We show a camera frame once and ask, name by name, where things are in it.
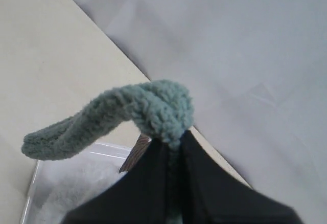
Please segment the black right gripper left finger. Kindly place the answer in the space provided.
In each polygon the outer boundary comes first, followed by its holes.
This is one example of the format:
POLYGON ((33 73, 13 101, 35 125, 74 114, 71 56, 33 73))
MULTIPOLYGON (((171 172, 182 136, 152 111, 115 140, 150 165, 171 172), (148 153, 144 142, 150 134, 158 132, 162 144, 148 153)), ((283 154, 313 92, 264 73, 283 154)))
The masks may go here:
POLYGON ((69 211, 63 223, 165 223, 168 155, 167 144, 153 140, 124 177, 69 211))

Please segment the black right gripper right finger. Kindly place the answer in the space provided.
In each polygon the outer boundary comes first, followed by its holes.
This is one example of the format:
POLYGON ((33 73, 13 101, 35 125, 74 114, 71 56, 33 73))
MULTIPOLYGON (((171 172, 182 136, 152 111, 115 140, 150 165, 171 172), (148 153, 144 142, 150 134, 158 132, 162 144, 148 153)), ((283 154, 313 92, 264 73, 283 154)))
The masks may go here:
POLYGON ((183 223, 301 223, 289 206, 244 185, 219 166, 187 130, 180 138, 183 223))

